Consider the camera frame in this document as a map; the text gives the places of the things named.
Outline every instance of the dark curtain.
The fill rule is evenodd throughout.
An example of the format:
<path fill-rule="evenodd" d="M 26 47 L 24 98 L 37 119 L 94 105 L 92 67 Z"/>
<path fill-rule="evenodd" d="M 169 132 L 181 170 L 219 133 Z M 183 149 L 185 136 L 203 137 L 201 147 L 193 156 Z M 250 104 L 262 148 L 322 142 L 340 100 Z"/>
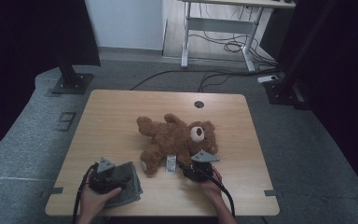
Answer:
<path fill-rule="evenodd" d="M 84 0 L 0 1 L 0 140 L 28 103 L 34 78 L 70 64 L 100 65 Z"/>
<path fill-rule="evenodd" d="M 330 3 L 325 20 L 315 24 Z M 306 84 L 307 103 L 358 175 L 358 1 L 300 1 L 279 63 Z"/>

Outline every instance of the cable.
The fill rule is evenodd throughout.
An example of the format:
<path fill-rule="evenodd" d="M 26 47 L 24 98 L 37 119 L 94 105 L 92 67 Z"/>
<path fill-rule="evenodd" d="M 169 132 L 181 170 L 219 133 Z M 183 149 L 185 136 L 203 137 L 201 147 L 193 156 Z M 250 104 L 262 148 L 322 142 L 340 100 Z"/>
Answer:
<path fill-rule="evenodd" d="M 130 91 L 133 91 L 135 88 L 137 88 L 138 86 L 140 86 L 141 84 L 143 84 L 144 82 L 146 82 L 147 80 L 153 78 L 153 77 L 157 77 L 163 74 L 167 74 L 167 73 L 173 73 L 173 72 L 181 72 L 181 73 L 190 73 L 190 72 L 194 72 L 194 73 L 198 73 L 198 72 L 208 72 L 209 70 L 199 70 L 199 71 L 189 71 L 189 70 L 169 70 L 169 71 L 164 71 L 164 72 L 159 72 L 155 75 L 152 75 L 151 77 L 147 77 L 146 79 L 142 80 L 141 82 L 139 82 L 138 84 L 136 84 L 134 87 L 132 87 L 130 89 Z"/>
<path fill-rule="evenodd" d="M 75 200 L 75 207 L 74 207 L 74 213 L 72 214 L 72 223 L 76 224 L 76 217 L 77 217 L 77 208 L 80 203 L 80 196 L 83 191 L 84 186 L 86 185 L 87 177 L 89 176 L 89 173 L 91 169 L 95 169 L 97 164 L 91 165 L 91 167 L 87 170 L 86 174 L 83 176 L 83 180 L 81 181 L 81 184 L 77 190 L 76 200 Z"/>
<path fill-rule="evenodd" d="M 209 12 L 208 12 L 208 4 L 205 3 L 205 10 L 206 10 L 206 14 L 208 14 L 208 16 L 211 18 L 211 15 L 209 15 Z"/>
<path fill-rule="evenodd" d="M 230 16 L 230 19 L 232 19 L 232 17 L 234 16 L 234 14 L 237 12 L 237 10 L 238 10 L 238 8 L 239 8 L 240 6 L 236 6 L 236 8 L 235 8 L 235 11 L 232 13 L 232 15 Z"/>
<path fill-rule="evenodd" d="M 233 17 L 233 15 L 238 11 L 238 7 L 236 7 L 236 10 L 234 11 L 234 13 L 231 15 L 230 18 Z M 239 16 L 239 20 L 241 20 L 241 17 L 243 15 L 243 11 L 245 10 L 245 7 L 242 7 L 242 11 L 241 11 L 241 15 Z M 249 19 L 248 21 L 252 18 L 252 14 L 254 12 L 254 8 L 251 7 L 251 10 L 248 11 L 246 10 L 248 13 L 249 13 Z M 201 3 L 200 3 L 200 16 L 202 17 L 202 9 L 201 9 Z M 210 41 L 210 42 L 213 42 L 215 44 L 220 44 L 220 45 L 224 45 L 224 50 L 225 51 L 228 51 L 228 52 L 239 52 L 239 51 L 242 51 L 243 48 L 245 47 L 246 45 L 246 42 L 247 42 L 247 39 L 248 39 L 248 35 L 238 35 L 238 36 L 235 36 L 235 34 L 233 34 L 233 37 L 232 38 L 211 38 L 209 37 L 206 32 L 204 31 L 203 32 L 205 37 L 204 36 L 201 36 L 201 35 L 190 35 L 190 36 L 196 36 L 196 37 L 200 37 L 200 38 L 203 38 L 207 41 Z M 245 41 L 244 42 L 240 42 L 237 40 L 237 38 L 240 38 L 240 37 L 246 37 Z M 232 41 L 228 41 L 228 42 L 225 42 L 225 43 L 222 43 L 222 42 L 219 42 L 219 41 L 226 41 L 226 40 L 232 40 Z M 254 41 L 256 41 L 256 47 L 253 49 L 252 47 L 250 47 L 250 53 L 252 54 L 252 56 L 255 58 L 255 60 L 258 62 L 258 63 L 262 63 L 262 65 L 265 65 L 265 66 L 272 66 L 272 67 L 276 67 L 277 66 L 277 63 L 274 61 L 274 60 L 271 60 L 269 58 L 266 58 L 266 57 L 263 57 L 261 55 L 259 55 L 257 53 L 257 48 L 258 48 L 258 40 L 254 38 Z"/>
<path fill-rule="evenodd" d="M 231 194 L 229 194 L 228 190 L 226 189 L 226 187 L 223 185 L 223 183 L 219 180 L 217 181 L 216 179 L 213 178 L 213 176 L 209 176 L 207 174 L 205 174 L 205 172 L 203 172 L 202 169 L 198 168 L 198 171 L 201 171 L 205 176 L 208 177 L 209 180 L 211 180 L 217 187 L 219 187 L 228 197 L 229 200 L 229 204 L 231 207 L 231 215 L 233 217 L 235 217 L 235 206 L 234 206 L 234 201 L 232 200 Z"/>
<path fill-rule="evenodd" d="M 281 72 L 280 69 L 277 68 L 272 68 L 272 69 L 266 69 L 266 70 L 261 70 L 258 72 L 252 72 L 252 73 L 245 73 L 245 72 L 230 72 L 230 73 L 217 73 L 217 74 L 213 74 L 210 76 L 204 75 L 204 77 L 201 80 L 200 86 L 199 86 L 199 92 L 203 92 L 203 89 L 208 87 L 208 86 L 212 86 L 212 85 L 221 85 L 224 82 L 226 82 L 230 77 L 250 77 L 250 76 L 256 76 L 256 75 L 261 75 L 261 74 L 268 74 L 268 73 L 277 73 L 277 72 Z M 203 83 L 212 77 L 220 77 L 220 76 L 227 76 L 225 80 L 221 81 L 220 83 L 213 83 L 213 84 L 207 84 L 205 86 L 202 86 Z"/>
<path fill-rule="evenodd" d="M 209 72 L 216 72 L 216 73 L 220 73 L 220 74 L 232 73 L 232 72 L 229 71 L 229 70 L 210 70 L 210 71 L 205 72 L 204 76 L 203 76 L 202 79 L 201 79 L 201 83 L 200 83 L 200 85 L 199 85 L 199 89 L 197 90 L 198 92 L 201 91 L 201 89 L 202 89 L 202 83 L 203 83 L 204 79 L 206 78 L 206 75 L 207 75 Z"/>
<path fill-rule="evenodd" d="M 268 224 L 264 217 L 261 217 L 261 220 L 263 220 L 264 224 Z"/>

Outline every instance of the standing desk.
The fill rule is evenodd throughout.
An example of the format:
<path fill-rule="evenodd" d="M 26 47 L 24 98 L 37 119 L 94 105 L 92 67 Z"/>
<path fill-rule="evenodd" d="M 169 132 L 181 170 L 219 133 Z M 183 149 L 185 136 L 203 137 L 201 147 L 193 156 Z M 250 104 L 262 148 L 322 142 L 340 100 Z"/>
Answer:
<path fill-rule="evenodd" d="M 203 102 L 198 108 L 196 102 Z M 219 151 L 214 162 L 230 192 L 237 216 L 275 216 L 279 206 L 272 190 L 246 99 L 238 94 L 188 93 L 159 91 L 94 91 L 86 105 L 75 136 L 68 149 L 46 206 L 51 216 L 71 216 L 77 188 L 87 169 L 101 157 L 116 165 L 133 161 L 142 189 L 141 200 L 114 209 L 101 216 L 117 217 L 205 217 L 215 216 L 213 207 L 197 184 L 183 176 L 166 174 L 162 165 L 153 176 L 147 176 L 140 155 L 150 138 L 138 132 L 136 119 L 148 116 L 164 121 L 173 113 L 187 124 L 210 120 L 215 126 Z M 229 200 L 224 196 L 229 208 Z"/>
<path fill-rule="evenodd" d="M 185 22 L 185 41 L 182 46 L 181 66 L 183 68 L 187 68 L 188 32 L 190 30 L 210 31 L 210 32 L 249 35 L 246 45 L 242 49 L 242 54 L 250 72 L 255 71 L 255 67 L 252 62 L 252 55 L 250 54 L 250 47 L 252 46 L 253 39 L 255 38 L 255 32 L 257 31 L 258 23 L 260 22 L 263 9 L 265 7 L 294 8 L 296 6 L 296 4 L 293 1 L 291 3 L 285 3 L 283 0 L 279 2 L 272 1 L 272 0 L 181 0 L 181 1 L 187 3 L 186 22 Z M 259 9 L 254 21 L 231 21 L 231 20 L 194 18 L 191 17 L 190 15 L 191 3 L 259 7 Z"/>

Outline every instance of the wall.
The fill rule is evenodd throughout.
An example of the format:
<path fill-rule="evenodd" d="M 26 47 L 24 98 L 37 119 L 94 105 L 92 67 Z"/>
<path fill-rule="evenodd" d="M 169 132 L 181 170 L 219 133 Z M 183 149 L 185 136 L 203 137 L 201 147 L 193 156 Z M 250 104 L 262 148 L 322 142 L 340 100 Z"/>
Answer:
<path fill-rule="evenodd" d="M 163 0 L 86 0 L 98 47 L 162 50 Z"/>

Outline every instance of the hand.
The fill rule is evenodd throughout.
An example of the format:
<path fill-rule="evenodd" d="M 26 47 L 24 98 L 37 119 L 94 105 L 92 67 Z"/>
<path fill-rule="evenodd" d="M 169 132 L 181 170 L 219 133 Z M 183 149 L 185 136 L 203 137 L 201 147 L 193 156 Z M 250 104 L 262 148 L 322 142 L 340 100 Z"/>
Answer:
<path fill-rule="evenodd" d="M 87 177 L 87 182 L 90 182 L 90 174 Z M 121 188 L 113 189 L 110 192 L 105 194 L 99 194 L 92 190 L 89 187 L 89 184 L 86 184 L 83 188 L 81 198 L 80 198 L 80 217 L 77 223 L 91 223 L 92 219 L 97 216 L 103 210 L 106 202 L 118 195 L 121 192 Z"/>
<path fill-rule="evenodd" d="M 214 166 L 212 166 L 212 169 L 213 169 L 213 178 L 217 180 L 217 182 L 222 183 L 222 176 L 219 174 L 219 172 L 217 172 Z M 216 197 L 219 198 L 222 197 L 222 190 L 218 186 L 216 186 L 215 183 L 212 182 L 211 180 L 201 182 L 199 183 L 199 185 L 202 191 L 210 200 L 213 200 Z"/>

